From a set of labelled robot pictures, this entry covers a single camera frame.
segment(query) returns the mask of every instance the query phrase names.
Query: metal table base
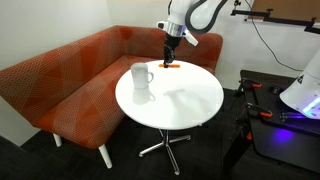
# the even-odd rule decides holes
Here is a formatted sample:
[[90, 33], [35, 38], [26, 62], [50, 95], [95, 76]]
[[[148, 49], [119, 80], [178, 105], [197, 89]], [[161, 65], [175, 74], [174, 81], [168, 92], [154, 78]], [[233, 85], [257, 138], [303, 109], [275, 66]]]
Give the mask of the metal table base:
[[169, 143], [174, 143], [174, 142], [181, 141], [181, 140], [190, 140], [191, 136], [190, 135], [186, 135], [186, 136], [181, 136], [181, 137], [169, 140], [169, 130], [164, 130], [164, 134], [162, 134], [162, 131], [160, 129], [159, 129], [159, 131], [160, 131], [160, 134], [161, 134], [161, 136], [163, 138], [163, 141], [161, 143], [159, 143], [159, 144], [156, 144], [154, 146], [149, 147], [148, 149], [145, 149], [145, 150], [141, 151], [139, 153], [139, 156], [142, 157], [144, 154], [146, 154], [146, 153], [148, 153], [150, 151], [158, 149], [158, 148], [160, 148], [162, 146], [166, 146], [166, 149], [168, 151], [170, 160], [171, 160], [173, 168], [174, 168], [174, 173], [176, 175], [179, 175], [180, 174], [180, 170], [179, 170], [178, 164], [177, 164], [177, 162], [176, 162], [176, 160], [175, 160], [175, 158], [173, 156], [173, 153], [171, 151]]

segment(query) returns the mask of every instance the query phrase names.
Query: dark floor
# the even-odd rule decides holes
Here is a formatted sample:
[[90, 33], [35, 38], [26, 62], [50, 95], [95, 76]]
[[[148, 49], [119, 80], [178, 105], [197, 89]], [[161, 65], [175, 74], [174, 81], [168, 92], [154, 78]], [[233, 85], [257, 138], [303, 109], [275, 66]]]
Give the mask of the dark floor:
[[[164, 148], [144, 157], [138, 156], [141, 150], [159, 143], [161, 136], [157, 129], [126, 118], [106, 143], [112, 169], [105, 167], [98, 150], [67, 141], [58, 148], [51, 134], [40, 131], [22, 149], [13, 147], [9, 153], [7, 144], [0, 143], [0, 179], [222, 179], [222, 157], [230, 145], [235, 118], [243, 103], [242, 97], [234, 98], [233, 91], [225, 90], [224, 111], [201, 127], [171, 133], [172, 136], [192, 136], [190, 141], [171, 144], [181, 170], [179, 176], [174, 174]], [[241, 157], [229, 177], [234, 180], [320, 179], [319, 174], [260, 157], [252, 147]]]

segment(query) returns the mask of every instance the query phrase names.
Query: white mug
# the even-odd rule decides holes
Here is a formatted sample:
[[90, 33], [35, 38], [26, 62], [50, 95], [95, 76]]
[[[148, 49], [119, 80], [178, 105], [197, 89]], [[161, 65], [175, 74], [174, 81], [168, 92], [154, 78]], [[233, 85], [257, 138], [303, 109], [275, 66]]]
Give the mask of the white mug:
[[148, 87], [149, 83], [153, 80], [153, 73], [148, 71], [148, 66], [145, 63], [134, 63], [130, 69], [134, 87], [137, 89]]

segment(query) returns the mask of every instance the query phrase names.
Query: cable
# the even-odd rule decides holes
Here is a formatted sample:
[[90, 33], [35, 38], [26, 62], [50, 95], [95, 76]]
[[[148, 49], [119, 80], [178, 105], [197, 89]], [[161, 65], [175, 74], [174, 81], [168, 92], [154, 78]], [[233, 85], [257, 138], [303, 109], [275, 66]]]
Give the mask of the cable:
[[[246, 1], [246, 3], [248, 4], [248, 6], [249, 6], [249, 8], [250, 8], [250, 11], [252, 11], [252, 7], [251, 7], [251, 5], [248, 3], [248, 1], [247, 0], [245, 0]], [[287, 65], [285, 65], [285, 64], [282, 64], [279, 60], [278, 60], [278, 58], [277, 58], [277, 56], [276, 56], [276, 54], [272, 51], [272, 49], [269, 47], [269, 45], [264, 41], [264, 39], [261, 37], [261, 35], [260, 35], [260, 33], [259, 33], [259, 30], [258, 30], [258, 28], [257, 28], [257, 26], [256, 26], [256, 24], [254, 23], [254, 21], [253, 21], [253, 16], [251, 16], [251, 21], [252, 21], [252, 24], [253, 24], [253, 26], [254, 26], [254, 28], [256, 29], [256, 31], [257, 31], [257, 34], [258, 34], [258, 36], [260, 37], [260, 39], [261, 39], [261, 41], [267, 46], [267, 48], [269, 49], [269, 51], [272, 53], [272, 55], [273, 55], [273, 57], [275, 58], [275, 60], [277, 61], [277, 63], [279, 63], [280, 65], [282, 65], [282, 66], [284, 66], [284, 67], [286, 67], [286, 68], [289, 68], [289, 69], [291, 69], [291, 70], [294, 70], [294, 71], [303, 71], [303, 70], [300, 70], [300, 69], [295, 69], [295, 68], [292, 68], [292, 67], [290, 67], [290, 66], [287, 66]]]

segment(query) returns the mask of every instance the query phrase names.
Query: blue light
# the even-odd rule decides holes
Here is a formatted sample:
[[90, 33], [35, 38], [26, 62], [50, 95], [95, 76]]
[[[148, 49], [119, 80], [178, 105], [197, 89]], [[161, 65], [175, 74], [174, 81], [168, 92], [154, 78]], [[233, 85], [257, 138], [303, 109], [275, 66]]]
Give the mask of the blue light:
[[313, 107], [315, 107], [316, 105], [318, 105], [320, 102], [320, 97], [316, 98], [315, 100], [313, 100], [307, 107], [305, 107], [303, 109], [303, 112], [308, 114], [309, 116], [312, 116], [312, 112], [311, 112], [311, 109]]

